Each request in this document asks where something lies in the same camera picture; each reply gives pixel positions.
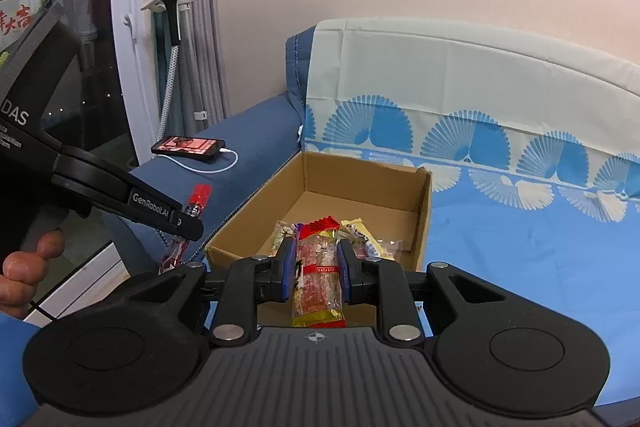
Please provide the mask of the person left hand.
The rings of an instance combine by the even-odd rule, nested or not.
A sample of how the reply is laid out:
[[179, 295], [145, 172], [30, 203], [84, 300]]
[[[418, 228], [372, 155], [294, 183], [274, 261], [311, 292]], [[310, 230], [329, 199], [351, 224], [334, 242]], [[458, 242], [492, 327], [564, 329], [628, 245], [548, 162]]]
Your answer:
[[0, 281], [1, 312], [23, 320], [38, 285], [48, 274], [51, 259], [60, 257], [65, 248], [61, 229], [43, 234], [35, 251], [14, 251], [3, 261]]

